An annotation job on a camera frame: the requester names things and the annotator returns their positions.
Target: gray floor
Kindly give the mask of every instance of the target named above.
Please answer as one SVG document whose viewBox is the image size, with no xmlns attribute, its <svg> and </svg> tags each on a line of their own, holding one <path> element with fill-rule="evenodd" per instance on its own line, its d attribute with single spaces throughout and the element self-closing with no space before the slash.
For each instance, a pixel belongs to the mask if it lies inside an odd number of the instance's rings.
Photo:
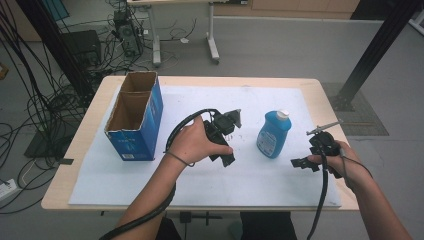
<svg viewBox="0 0 424 240">
<path fill-rule="evenodd" d="M 216 18 L 219 65 L 209 59 L 201 30 L 205 26 L 199 24 L 188 44 L 162 43 L 163 51 L 167 51 L 163 55 L 174 57 L 157 70 L 160 75 L 295 77 L 344 82 L 380 24 Z M 39 44 L 31 46 L 42 52 Z M 0 48 L 0 54 L 1 61 L 12 66 L 3 48 Z M 424 37 L 406 26 L 361 89 L 390 136 L 348 138 L 414 239 L 424 239 L 423 64 Z M 46 89 L 43 80 L 38 81 L 41 88 Z M 0 122 L 19 126 L 28 117 L 24 111 L 28 94 L 13 68 L 7 79 L 0 81 L 0 96 Z M 30 127 L 21 131 L 7 164 L 0 169 L 2 179 L 16 178 L 21 167 L 29 161 L 23 152 L 34 132 L 35 129 Z M 43 196 L 45 190 L 25 192 L 13 205 L 0 212 L 33 203 Z M 233 239 L 229 226 L 239 220 L 237 213 L 211 214 L 221 215 L 224 219 L 211 220 L 209 226 L 205 226 L 204 220 L 195 220 L 188 225 L 187 239 Z M 111 229 L 120 215 L 121 212 L 106 212 L 101 216 L 98 211 L 46 211 L 36 204 L 17 214 L 0 215 L 0 238 L 96 239 Z M 169 216 L 176 217 L 175 213 L 169 213 Z M 306 238 L 313 216 L 313 212 L 293 212 L 299 239 Z M 184 236 L 184 225 L 177 224 L 177 227 Z M 314 235 L 314 239 L 366 238 L 358 212 L 322 213 Z"/>
</svg>

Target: desk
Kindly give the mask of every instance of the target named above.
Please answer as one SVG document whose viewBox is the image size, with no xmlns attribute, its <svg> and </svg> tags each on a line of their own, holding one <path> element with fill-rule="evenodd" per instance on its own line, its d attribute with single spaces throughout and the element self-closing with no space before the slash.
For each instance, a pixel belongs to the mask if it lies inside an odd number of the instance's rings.
<svg viewBox="0 0 424 240">
<path fill-rule="evenodd" d="M 153 5 L 155 4 L 177 4 L 177 3 L 209 3 L 209 31 L 206 34 L 206 39 L 208 40 L 209 49 L 211 51 L 212 59 L 219 63 L 219 54 L 218 49 L 216 48 L 215 38 L 213 36 L 213 11 L 214 4 L 210 0 L 127 0 L 128 5 L 130 6 L 143 6 L 147 10 L 149 16 L 150 28 L 152 29 L 153 34 L 153 66 L 159 67 L 161 64 L 160 57 L 160 40 L 159 36 L 156 33 L 155 26 L 155 16 L 153 14 Z"/>
<path fill-rule="evenodd" d="M 116 88 L 122 84 L 124 78 L 124 76 L 109 76 L 104 78 L 65 155 L 65 158 L 74 159 L 73 164 L 61 165 L 59 167 L 41 203 L 43 208 L 58 210 L 119 210 L 126 208 L 124 206 L 68 204 L 84 156 L 94 139 L 98 126 Z M 235 87 L 248 85 L 252 87 L 298 88 L 302 91 L 314 124 L 324 125 L 337 120 L 321 84 L 314 79 L 159 76 L 159 80 L 163 86 Z M 335 139 L 347 141 L 340 126 L 335 126 L 328 131 Z M 336 185 L 342 203 L 342 206 L 337 210 L 358 210 L 355 195 L 346 187 L 344 180 L 336 180 Z"/>
</svg>

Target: cardboard box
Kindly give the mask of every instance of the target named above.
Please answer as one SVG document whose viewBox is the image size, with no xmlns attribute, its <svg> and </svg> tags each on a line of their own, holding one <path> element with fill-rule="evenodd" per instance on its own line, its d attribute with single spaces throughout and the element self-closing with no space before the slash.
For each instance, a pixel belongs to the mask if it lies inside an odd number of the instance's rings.
<svg viewBox="0 0 424 240">
<path fill-rule="evenodd" d="M 128 73 L 105 126 L 122 160 L 154 160 L 162 111 L 157 73 Z"/>
<path fill-rule="evenodd" d="M 0 62 L 0 80 L 3 80 L 7 73 L 9 72 L 9 68 Z"/>
</svg>

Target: white paper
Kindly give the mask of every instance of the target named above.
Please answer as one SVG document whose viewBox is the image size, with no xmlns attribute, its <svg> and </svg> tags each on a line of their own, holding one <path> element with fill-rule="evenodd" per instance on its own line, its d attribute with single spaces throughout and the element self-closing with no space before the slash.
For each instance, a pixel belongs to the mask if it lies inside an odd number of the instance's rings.
<svg viewBox="0 0 424 240">
<path fill-rule="evenodd" d="M 177 181 L 171 206 L 187 207 L 309 207 L 317 206 L 322 172 L 293 168 L 290 160 L 310 154 L 306 131 L 314 128 L 300 89 L 256 87 L 161 86 L 164 101 L 161 127 L 152 162 L 125 162 L 103 129 L 115 97 L 84 158 L 69 204 L 129 205 L 149 180 L 174 127 L 204 108 L 221 113 L 241 109 L 242 127 L 226 136 L 236 158 L 224 168 L 221 159 L 205 159 L 186 168 Z M 292 128 L 279 157 L 269 159 L 256 147 L 256 138 L 271 110 L 290 112 Z M 340 207 L 333 177 L 324 206 Z"/>
</svg>

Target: hand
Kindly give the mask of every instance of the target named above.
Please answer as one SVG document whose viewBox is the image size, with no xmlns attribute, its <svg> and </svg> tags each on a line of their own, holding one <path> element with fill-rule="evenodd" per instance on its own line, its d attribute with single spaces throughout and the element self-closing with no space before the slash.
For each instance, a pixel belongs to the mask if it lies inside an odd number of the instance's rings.
<svg viewBox="0 0 424 240">
<path fill-rule="evenodd" d="M 346 181 L 349 188 L 356 188 L 358 185 L 366 184 L 372 176 L 368 170 L 362 165 L 361 160 L 356 155 L 355 151 L 349 145 L 342 141 L 337 141 L 340 144 L 341 151 L 344 151 L 343 158 L 339 156 L 327 156 L 327 163 L 336 170 Z M 314 163 L 321 164 L 321 156 L 310 155 L 308 160 Z"/>
<path fill-rule="evenodd" d="M 205 133 L 203 119 L 198 116 L 192 125 L 185 126 L 172 142 L 169 151 L 187 164 L 198 162 L 210 155 L 228 155 L 233 149 L 209 141 Z"/>
</svg>

